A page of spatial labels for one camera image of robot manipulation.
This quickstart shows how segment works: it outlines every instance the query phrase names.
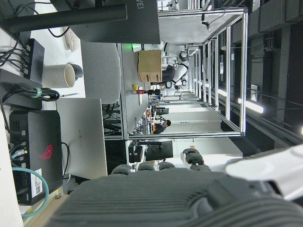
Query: ceiling light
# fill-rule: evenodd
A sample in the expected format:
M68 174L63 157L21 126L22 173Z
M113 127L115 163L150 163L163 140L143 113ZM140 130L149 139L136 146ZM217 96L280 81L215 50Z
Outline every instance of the ceiling light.
M227 93L221 89L218 89L218 93L224 97L227 97Z
M242 99L239 98L238 99L238 103L241 104L242 103ZM245 100L245 105L246 105L247 108L249 108L249 109L251 109L253 111L256 111L256 112L258 112L260 114L262 114L264 112L264 108L262 106L260 106L260 105L251 103L251 102L246 101L246 100Z

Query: black monitor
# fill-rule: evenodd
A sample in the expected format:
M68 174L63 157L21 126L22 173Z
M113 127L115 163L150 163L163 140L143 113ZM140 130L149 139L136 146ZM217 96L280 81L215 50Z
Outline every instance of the black monitor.
M80 6L95 7L100 0L81 0ZM106 0L103 6L126 4L127 20L71 26L85 42L159 44L160 31L157 0ZM58 11L68 10L66 1L53 3Z
M146 161L163 160L165 158L174 157L172 149L172 141L148 142Z
M158 107L155 108L157 115L164 115L164 114L169 114L169 108L164 108L164 107Z
M8 0L0 2L10 8ZM10 34L71 26L85 42L160 43L157 0L57 0L53 5L58 12L25 17L0 10L0 26Z

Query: paper cup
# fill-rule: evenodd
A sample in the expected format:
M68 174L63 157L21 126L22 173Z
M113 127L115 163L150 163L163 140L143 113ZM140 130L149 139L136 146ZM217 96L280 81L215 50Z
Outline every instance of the paper cup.
M48 65L43 67L42 86L50 88L73 87L75 84L75 71L69 64Z

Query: keyboard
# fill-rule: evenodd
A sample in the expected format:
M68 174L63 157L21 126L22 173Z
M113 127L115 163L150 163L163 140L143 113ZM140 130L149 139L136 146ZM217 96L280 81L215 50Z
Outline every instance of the keyboard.
M74 52L75 50L80 48L80 39L76 36L76 34L69 29L67 33L64 35L66 45L71 50L71 52Z

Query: yellow object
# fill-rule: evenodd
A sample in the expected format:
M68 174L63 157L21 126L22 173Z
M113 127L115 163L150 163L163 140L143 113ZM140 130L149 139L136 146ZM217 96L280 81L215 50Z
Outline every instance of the yellow object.
M137 84L133 84L133 90L134 91L138 90L138 85Z

